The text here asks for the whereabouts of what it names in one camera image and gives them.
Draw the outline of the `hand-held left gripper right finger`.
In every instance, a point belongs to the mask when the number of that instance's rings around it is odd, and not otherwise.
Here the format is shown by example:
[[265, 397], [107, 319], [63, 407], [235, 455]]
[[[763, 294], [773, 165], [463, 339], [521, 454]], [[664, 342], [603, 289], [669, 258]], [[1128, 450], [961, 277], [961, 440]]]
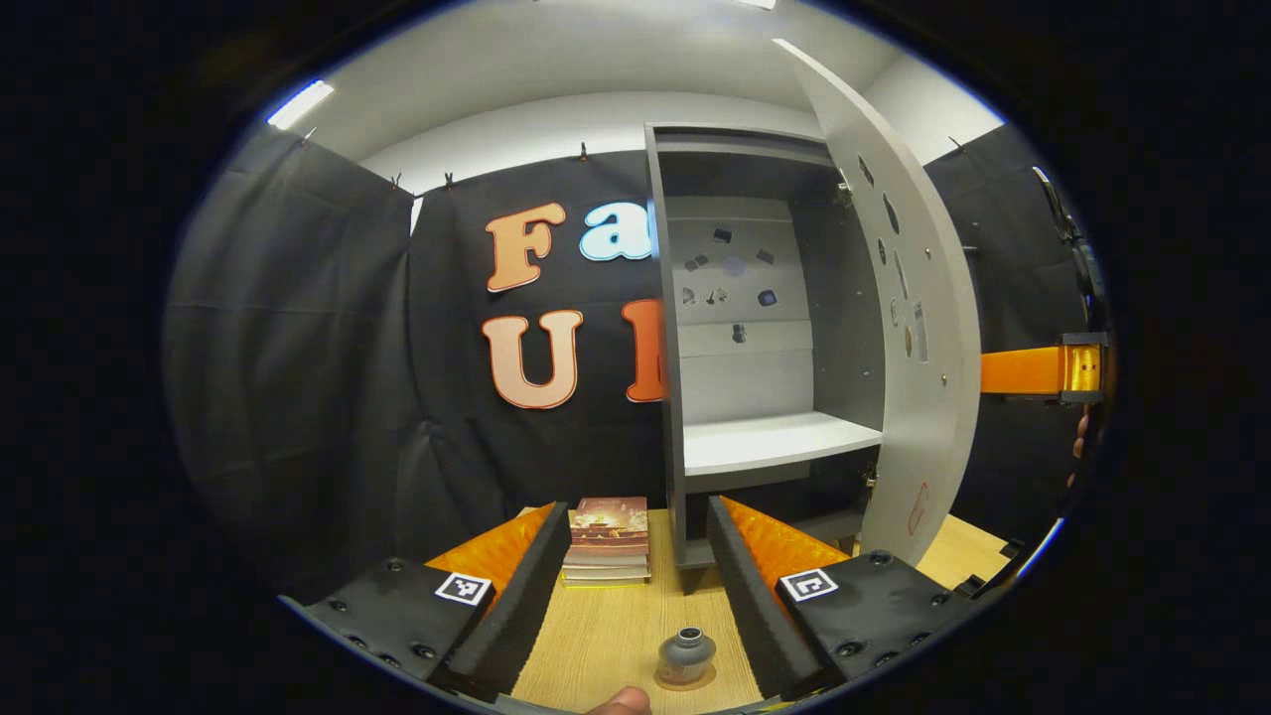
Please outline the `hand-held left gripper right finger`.
[[712, 497], [705, 530], [766, 698], [803, 701], [871, 679], [976, 608], [894, 552], [846, 555], [738, 500]]

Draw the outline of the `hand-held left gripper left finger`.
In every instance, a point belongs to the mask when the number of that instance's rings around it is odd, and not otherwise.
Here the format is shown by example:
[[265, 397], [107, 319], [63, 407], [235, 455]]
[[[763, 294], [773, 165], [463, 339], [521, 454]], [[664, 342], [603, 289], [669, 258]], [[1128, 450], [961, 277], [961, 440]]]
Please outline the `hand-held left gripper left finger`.
[[512, 692], [571, 544], [552, 502], [427, 563], [385, 558], [299, 615], [364, 660], [447, 697]]

